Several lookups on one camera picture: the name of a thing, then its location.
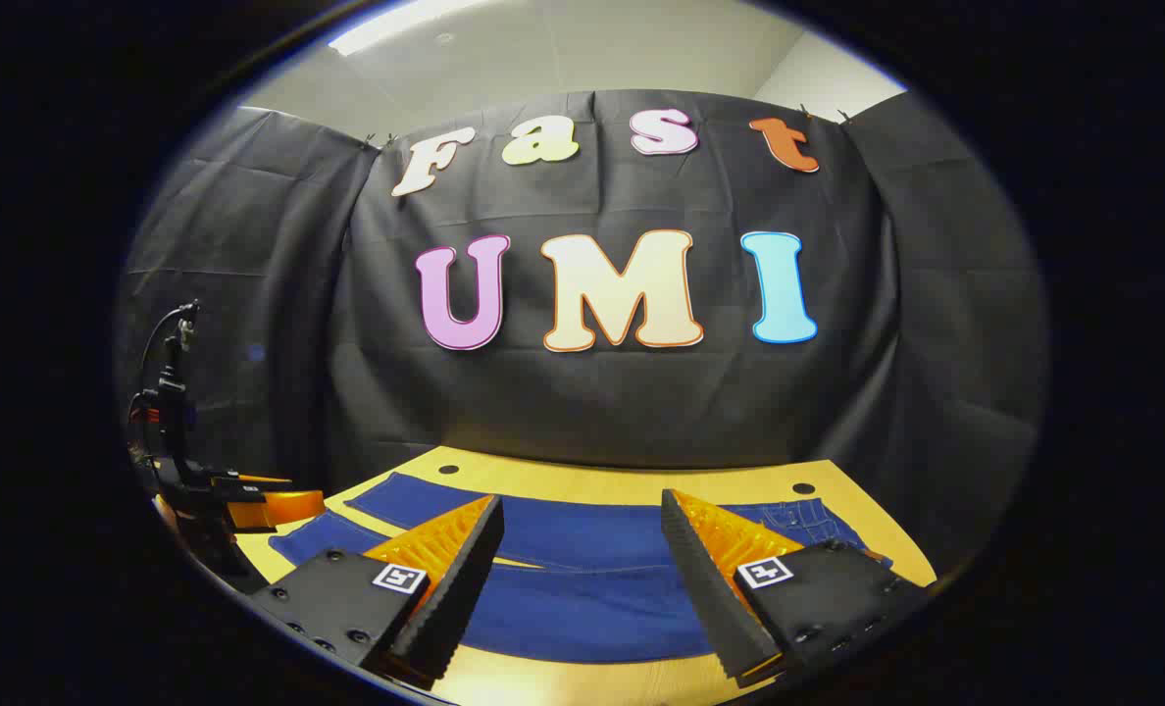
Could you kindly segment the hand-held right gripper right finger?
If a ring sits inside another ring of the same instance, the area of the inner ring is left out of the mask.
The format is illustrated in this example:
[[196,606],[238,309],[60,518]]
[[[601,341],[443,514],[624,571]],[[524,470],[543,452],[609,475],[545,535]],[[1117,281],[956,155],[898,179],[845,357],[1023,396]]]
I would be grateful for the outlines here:
[[833,669],[931,600],[845,541],[802,544],[675,488],[661,529],[696,617],[739,686]]

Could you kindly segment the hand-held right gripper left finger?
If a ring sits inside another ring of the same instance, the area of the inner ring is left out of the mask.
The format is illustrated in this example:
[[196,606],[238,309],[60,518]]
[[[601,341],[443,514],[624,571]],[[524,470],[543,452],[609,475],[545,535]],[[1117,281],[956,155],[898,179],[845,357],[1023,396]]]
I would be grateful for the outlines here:
[[430,687],[469,628],[503,535],[502,501],[485,495],[369,548],[331,542],[250,603],[337,661]]

